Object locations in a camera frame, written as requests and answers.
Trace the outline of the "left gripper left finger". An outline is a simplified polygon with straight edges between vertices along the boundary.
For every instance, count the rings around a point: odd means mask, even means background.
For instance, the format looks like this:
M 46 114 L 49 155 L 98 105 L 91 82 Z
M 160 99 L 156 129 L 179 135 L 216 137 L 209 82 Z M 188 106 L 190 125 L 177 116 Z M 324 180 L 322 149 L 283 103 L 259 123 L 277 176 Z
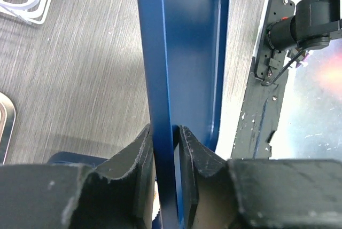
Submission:
M 1 166 L 1 228 L 151 228 L 152 137 L 146 126 L 111 159 Z

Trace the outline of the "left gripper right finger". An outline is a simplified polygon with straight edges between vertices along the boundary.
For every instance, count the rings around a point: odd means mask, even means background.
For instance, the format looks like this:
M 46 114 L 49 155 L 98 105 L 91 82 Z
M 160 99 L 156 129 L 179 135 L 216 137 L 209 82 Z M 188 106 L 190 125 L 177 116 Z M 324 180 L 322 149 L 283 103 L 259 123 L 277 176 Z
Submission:
M 185 228 L 341 228 L 341 162 L 224 160 L 178 135 Z

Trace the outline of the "navy blue lid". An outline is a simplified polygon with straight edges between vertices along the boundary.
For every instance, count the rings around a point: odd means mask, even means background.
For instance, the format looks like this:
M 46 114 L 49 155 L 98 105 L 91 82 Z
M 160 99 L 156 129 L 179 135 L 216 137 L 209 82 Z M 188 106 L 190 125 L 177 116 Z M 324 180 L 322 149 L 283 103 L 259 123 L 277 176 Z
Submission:
M 229 0 L 137 0 L 162 228 L 184 228 L 178 128 L 214 151 Z

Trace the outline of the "navy blue box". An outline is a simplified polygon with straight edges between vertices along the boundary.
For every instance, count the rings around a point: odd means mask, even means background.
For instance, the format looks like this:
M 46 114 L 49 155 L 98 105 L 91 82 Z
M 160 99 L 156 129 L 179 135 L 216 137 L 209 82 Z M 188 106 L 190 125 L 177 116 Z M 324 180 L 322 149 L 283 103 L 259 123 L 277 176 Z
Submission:
M 107 161 L 106 158 L 95 157 L 84 154 L 76 154 L 72 152 L 58 152 L 52 155 L 47 164 L 86 164 L 93 168 L 99 166 L 103 162 Z

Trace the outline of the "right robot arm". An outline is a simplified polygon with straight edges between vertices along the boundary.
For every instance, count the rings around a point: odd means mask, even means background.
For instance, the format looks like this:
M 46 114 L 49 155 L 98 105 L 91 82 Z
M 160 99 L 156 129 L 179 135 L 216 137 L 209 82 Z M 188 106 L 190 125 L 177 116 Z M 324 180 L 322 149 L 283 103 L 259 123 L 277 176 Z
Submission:
M 323 49 L 341 38 L 340 0 L 269 0 L 263 25 L 268 50 Z

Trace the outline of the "steel baking tray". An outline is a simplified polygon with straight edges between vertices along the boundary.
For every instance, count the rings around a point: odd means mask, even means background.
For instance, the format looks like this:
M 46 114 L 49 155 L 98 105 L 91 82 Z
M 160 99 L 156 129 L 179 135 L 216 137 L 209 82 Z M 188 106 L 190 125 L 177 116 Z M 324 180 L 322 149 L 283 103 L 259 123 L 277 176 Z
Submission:
M 11 135 L 15 123 L 16 111 L 11 99 L 1 93 L 1 165 L 5 163 Z

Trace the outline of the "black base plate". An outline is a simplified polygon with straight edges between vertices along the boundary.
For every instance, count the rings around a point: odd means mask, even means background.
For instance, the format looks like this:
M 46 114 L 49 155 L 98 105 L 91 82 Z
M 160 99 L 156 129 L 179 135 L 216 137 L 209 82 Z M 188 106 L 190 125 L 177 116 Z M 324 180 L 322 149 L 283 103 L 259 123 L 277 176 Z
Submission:
M 291 0 L 268 0 L 262 20 L 260 39 L 252 58 L 244 100 L 231 153 L 233 159 L 268 159 L 271 139 L 278 128 L 288 73 L 274 84 L 262 85 L 283 68 L 286 52 L 273 51 L 268 46 L 269 25 L 294 14 Z

